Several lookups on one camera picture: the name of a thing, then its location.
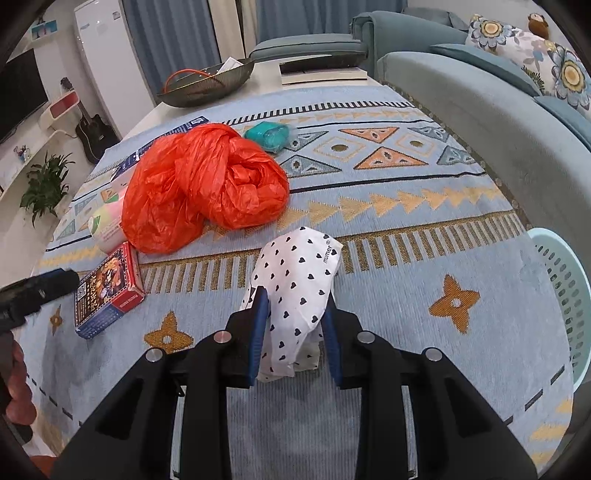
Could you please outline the pink white yogurt bottle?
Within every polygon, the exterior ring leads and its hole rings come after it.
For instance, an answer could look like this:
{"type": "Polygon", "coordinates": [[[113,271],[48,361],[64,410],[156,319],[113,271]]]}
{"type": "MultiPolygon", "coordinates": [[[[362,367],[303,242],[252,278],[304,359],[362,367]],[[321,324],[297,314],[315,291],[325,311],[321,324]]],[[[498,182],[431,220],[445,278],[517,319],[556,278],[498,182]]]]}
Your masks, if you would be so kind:
{"type": "Polygon", "coordinates": [[[123,201],[106,203],[89,217],[87,226],[98,249],[110,254],[126,241],[121,227],[123,201]]]}

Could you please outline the red plastic bag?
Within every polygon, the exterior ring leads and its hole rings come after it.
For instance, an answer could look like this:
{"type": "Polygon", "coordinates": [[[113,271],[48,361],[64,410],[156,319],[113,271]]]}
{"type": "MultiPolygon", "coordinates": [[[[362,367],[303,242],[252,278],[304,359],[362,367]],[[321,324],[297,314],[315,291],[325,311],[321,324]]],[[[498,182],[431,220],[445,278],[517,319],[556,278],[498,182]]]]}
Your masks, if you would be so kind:
{"type": "Polygon", "coordinates": [[[283,168],[227,125],[206,123],[154,141],[136,164],[121,227],[140,252],[173,253],[204,233],[259,227],[283,215],[283,168]]]}

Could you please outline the white heart-pattern paper bag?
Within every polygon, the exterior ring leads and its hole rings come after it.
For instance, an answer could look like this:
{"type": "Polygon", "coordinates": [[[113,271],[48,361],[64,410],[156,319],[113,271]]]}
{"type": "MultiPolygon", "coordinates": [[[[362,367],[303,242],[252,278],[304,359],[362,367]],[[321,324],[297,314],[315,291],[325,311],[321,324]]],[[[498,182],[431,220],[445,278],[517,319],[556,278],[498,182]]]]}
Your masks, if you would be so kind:
{"type": "Polygon", "coordinates": [[[321,318],[327,309],[342,243],[301,226],[271,240],[260,250],[246,284],[240,308],[252,306],[254,293],[266,289],[270,317],[266,321],[259,375],[261,382],[293,378],[318,369],[321,318]]]}

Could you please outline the light blue trash basket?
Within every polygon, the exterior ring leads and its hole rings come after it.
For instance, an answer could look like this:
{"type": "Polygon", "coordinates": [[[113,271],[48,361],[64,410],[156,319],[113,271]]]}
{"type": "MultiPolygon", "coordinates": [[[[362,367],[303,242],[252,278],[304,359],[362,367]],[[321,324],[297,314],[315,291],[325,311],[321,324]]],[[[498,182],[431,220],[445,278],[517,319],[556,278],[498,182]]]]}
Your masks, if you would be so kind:
{"type": "Polygon", "coordinates": [[[576,392],[590,367],[590,282],[574,250],[557,233],[533,228],[528,235],[543,258],[561,308],[576,392]]]}

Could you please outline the red blue card box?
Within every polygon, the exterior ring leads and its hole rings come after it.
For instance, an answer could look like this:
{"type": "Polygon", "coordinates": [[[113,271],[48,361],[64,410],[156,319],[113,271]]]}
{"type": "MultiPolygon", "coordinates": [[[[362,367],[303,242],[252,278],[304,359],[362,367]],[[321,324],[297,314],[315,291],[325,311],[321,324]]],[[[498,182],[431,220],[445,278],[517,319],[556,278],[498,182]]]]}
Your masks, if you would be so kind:
{"type": "Polygon", "coordinates": [[[74,329],[81,338],[91,339],[144,298],[137,252],[124,242],[79,282],[74,329]]]}

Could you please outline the green potted plant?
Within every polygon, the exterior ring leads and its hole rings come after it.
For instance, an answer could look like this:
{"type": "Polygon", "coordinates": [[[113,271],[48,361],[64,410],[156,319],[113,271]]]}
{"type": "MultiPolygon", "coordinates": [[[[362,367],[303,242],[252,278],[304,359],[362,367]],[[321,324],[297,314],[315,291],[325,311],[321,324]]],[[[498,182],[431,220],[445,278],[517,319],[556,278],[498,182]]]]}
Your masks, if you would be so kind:
{"type": "Polygon", "coordinates": [[[66,155],[45,154],[41,164],[33,164],[27,173],[28,186],[21,197],[20,207],[31,213],[31,225],[46,214],[57,216],[56,207],[68,193],[65,179],[68,166],[73,164],[66,155]]]}

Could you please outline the black guitar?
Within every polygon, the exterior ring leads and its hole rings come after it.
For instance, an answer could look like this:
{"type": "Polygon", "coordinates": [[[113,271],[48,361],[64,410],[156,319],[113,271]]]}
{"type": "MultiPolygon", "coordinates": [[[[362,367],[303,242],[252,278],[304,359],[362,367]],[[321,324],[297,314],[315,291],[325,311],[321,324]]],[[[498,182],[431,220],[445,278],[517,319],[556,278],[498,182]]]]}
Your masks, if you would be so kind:
{"type": "Polygon", "coordinates": [[[81,118],[75,127],[77,138],[83,145],[87,160],[96,165],[102,159],[105,151],[116,145],[120,139],[114,129],[106,124],[99,114],[90,116],[81,100],[78,100],[81,118]]]}

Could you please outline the black television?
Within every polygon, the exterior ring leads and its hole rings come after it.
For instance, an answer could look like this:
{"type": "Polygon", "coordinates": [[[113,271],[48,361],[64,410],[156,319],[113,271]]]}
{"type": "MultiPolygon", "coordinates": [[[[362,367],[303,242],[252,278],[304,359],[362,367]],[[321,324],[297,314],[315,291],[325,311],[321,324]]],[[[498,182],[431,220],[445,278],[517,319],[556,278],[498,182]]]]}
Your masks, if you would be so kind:
{"type": "Polygon", "coordinates": [[[0,138],[4,142],[48,100],[33,49],[14,57],[4,66],[0,88],[0,138]]]}

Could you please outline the white air conditioner tower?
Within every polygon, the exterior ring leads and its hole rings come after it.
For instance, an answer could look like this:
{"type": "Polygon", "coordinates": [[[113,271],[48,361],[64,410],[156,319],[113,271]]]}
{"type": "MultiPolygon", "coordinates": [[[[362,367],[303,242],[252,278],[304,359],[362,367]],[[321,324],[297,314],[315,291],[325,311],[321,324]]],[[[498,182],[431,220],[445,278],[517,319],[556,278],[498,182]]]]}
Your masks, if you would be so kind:
{"type": "Polygon", "coordinates": [[[108,120],[123,138],[154,108],[118,0],[74,8],[80,48],[108,120]]]}

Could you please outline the dark oval tray bowl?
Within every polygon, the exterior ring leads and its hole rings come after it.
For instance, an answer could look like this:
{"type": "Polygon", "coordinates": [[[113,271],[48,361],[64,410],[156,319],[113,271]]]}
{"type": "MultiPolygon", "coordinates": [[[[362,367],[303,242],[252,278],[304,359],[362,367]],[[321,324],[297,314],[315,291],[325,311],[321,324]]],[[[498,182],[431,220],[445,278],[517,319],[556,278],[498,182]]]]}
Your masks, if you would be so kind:
{"type": "Polygon", "coordinates": [[[190,108],[202,106],[235,93],[252,75],[252,59],[239,59],[233,68],[213,65],[204,70],[181,69],[164,82],[157,99],[168,106],[190,108]]]}

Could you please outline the teal sofa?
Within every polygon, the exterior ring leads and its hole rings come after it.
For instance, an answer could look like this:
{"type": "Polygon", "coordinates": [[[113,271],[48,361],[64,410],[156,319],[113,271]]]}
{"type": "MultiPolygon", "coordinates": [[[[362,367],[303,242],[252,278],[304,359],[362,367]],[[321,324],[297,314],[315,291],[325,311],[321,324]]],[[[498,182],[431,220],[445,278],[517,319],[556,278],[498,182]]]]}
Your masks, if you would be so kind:
{"type": "Polygon", "coordinates": [[[590,260],[590,150],[558,119],[494,75],[431,53],[466,32],[389,11],[356,15],[370,76],[396,88],[471,148],[523,221],[561,235],[590,260]]]}

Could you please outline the blue curtain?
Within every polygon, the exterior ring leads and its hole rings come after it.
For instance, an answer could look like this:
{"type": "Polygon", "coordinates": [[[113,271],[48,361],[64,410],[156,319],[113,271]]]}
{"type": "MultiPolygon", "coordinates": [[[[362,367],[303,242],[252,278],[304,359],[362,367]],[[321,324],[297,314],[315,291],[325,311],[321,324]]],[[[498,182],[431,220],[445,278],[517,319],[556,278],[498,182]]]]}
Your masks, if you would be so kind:
{"type": "Polygon", "coordinates": [[[144,73],[206,67],[252,52],[277,37],[346,33],[366,11],[400,13],[406,1],[123,1],[127,27],[144,73]]]}

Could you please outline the teal tape dispenser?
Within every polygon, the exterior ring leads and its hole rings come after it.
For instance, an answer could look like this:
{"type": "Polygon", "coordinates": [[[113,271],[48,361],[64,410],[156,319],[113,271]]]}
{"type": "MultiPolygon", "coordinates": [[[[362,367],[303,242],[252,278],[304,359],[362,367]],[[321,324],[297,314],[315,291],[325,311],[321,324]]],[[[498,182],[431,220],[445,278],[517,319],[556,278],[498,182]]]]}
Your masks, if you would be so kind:
{"type": "Polygon", "coordinates": [[[247,129],[243,137],[259,145],[263,151],[276,154],[290,141],[290,128],[280,123],[263,121],[247,129]]]}

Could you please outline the blue cushion right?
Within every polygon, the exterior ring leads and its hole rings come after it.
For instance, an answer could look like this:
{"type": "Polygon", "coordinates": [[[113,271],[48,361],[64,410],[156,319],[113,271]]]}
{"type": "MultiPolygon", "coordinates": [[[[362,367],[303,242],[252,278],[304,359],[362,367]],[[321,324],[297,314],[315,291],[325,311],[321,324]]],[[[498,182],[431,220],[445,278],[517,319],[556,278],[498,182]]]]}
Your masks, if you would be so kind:
{"type": "Polygon", "coordinates": [[[578,140],[591,150],[591,123],[568,103],[551,96],[536,96],[534,101],[558,119],[578,140]]]}

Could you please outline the blue cushion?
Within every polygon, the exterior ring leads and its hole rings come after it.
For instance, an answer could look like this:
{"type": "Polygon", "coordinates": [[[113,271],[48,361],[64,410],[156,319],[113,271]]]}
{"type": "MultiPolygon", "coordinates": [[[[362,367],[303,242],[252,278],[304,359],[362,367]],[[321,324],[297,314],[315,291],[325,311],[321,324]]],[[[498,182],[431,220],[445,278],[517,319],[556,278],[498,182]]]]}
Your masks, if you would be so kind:
{"type": "Polygon", "coordinates": [[[558,119],[578,140],[591,150],[591,123],[568,103],[551,96],[536,96],[534,101],[558,119]]]}
{"type": "Polygon", "coordinates": [[[506,58],[464,44],[436,44],[431,45],[429,49],[431,53],[459,60],[486,71],[532,97],[542,95],[536,83],[506,58]]]}

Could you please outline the blue cushion left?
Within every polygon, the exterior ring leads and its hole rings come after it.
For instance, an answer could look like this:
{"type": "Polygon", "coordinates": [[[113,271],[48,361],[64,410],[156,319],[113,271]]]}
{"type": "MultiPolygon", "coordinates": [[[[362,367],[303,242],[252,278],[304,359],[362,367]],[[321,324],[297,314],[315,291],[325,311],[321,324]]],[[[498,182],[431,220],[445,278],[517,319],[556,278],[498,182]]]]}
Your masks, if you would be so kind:
{"type": "Polygon", "coordinates": [[[506,58],[464,44],[436,44],[431,45],[429,49],[431,53],[459,60],[486,71],[532,97],[542,95],[536,83],[506,58]]]}

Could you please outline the teal ottoman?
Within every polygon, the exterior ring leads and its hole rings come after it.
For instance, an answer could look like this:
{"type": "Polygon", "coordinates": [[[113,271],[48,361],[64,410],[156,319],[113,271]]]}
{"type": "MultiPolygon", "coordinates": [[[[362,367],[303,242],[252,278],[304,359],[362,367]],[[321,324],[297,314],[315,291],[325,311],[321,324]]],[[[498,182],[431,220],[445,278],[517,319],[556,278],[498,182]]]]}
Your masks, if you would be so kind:
{"type": "Polygon", "coordinates": [[[310,55],[360,54],[368,55],[368,48],[351,34],[322,33],[273,38],[260,42],[249,53],[256,62],[310,55]]]}

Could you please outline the floral long pillow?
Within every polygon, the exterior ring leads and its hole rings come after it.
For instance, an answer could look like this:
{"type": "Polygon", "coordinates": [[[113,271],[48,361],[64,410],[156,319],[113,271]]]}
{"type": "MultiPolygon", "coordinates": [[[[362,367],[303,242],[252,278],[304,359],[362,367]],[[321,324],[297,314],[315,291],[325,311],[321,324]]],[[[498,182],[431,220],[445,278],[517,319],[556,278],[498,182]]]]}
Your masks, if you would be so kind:
{"type": "Polygon", "coordinates": [[[568,48],[508,23],[475,14],[466,45],[513,62],[538,86],[590,119],[590,75],[568,48]]]}

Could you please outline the brown monkey plush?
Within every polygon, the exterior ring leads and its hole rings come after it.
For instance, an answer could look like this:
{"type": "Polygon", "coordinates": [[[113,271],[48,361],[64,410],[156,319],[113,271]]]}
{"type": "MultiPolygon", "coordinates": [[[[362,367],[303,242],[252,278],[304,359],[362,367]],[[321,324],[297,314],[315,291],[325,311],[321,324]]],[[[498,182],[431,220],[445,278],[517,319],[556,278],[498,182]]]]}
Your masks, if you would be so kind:
{"type": "Polygon", "coordinates": [[[528,29],[534,35],[545,40],[550,38],[549,24],[542,14],[530,13],[528,15],[528,29]]]}

